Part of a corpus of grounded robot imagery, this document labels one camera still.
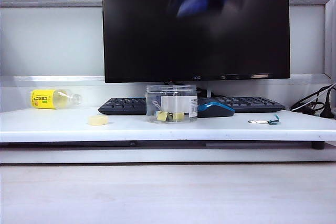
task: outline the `black keyboard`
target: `black keyboard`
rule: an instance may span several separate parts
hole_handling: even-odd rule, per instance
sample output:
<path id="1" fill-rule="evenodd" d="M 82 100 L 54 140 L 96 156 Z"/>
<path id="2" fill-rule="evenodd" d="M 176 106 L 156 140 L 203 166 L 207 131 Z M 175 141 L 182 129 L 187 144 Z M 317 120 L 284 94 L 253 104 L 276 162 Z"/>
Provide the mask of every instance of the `black keyboard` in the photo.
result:
<path id="1" fill-rule="evenodd" d="M 236 113 L 277 112 L 285 106 L 263 97 L 214 97 Z M 145 98 L 111 98 L 98 111 L 106 115 L 146 115 Z"/>

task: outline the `computer mouse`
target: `computer mouse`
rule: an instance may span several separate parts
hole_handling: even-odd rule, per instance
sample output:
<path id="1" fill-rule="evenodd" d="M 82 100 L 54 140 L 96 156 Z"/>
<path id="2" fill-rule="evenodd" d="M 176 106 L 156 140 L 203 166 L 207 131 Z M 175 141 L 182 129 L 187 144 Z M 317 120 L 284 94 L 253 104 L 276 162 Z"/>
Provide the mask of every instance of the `computer mouse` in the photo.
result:
<path id="1" fill-rule="evenodd" d="M 233 116 L 235 110 L 231 107 L 220 103 L 212 98 L 198 99 L 198 118 L 218 118 L 225 116 Z"/>

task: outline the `lying bottle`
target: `lying bottle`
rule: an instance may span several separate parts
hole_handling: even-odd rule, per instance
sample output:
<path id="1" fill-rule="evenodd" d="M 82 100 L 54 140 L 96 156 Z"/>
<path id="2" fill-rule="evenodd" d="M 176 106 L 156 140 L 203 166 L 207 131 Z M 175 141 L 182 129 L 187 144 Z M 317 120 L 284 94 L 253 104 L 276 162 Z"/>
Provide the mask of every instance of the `lying bottle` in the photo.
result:
<path id="1" fill-rule="evenodd" d="M 39 109 L 65 109 L 81 102 L 81 95 L 68 89 L 35 89 L 30 93 L 31 106 Z"/>

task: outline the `plastic jar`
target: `plastic jar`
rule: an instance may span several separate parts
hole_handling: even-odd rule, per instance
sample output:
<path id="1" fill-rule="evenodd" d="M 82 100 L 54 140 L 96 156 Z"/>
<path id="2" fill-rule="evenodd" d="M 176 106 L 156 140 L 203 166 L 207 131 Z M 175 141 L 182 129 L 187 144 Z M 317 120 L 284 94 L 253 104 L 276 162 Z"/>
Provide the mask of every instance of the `plastic jar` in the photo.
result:
<path id="1" fill-rule="evenodd" d="M 197 120 L 195 85 L 149 85 L 146 116 L 151 122 L 175 123 Z"/>

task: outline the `monitor screen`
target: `monitor screen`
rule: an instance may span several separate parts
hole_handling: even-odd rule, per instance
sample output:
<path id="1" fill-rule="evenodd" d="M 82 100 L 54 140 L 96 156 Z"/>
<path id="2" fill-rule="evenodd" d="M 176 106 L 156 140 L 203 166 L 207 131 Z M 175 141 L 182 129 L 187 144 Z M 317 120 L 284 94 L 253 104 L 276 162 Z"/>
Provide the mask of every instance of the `monitor screen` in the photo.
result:
<path id="1" fill-rule="evenodd" d="M 105 82 L 290 77 L 289 0 L 103 0 Z"/>

